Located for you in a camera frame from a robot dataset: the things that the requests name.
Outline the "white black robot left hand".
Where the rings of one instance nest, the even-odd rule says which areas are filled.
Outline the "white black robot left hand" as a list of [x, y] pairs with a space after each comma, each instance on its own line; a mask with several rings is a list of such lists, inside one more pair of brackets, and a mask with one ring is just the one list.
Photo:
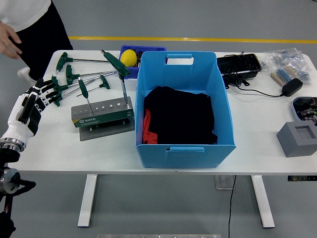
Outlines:
[[55, 84], [40, 78], [34, 86], [20, 95], [8, 119], [8, 129], [2, 139], [12, 138], [27, 144], [37, 131], [44, 109], [57, 100]]

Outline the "person's right hand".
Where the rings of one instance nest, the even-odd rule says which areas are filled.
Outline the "person's right hand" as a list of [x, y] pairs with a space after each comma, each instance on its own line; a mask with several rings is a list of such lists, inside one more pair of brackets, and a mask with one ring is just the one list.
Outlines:
[[11, 58], [11, 59], [19, 59], [22, 51], [17, 47], [17, 45], [21, 44], [17, 33], [7, 24], [0, 23], [0, 52]]

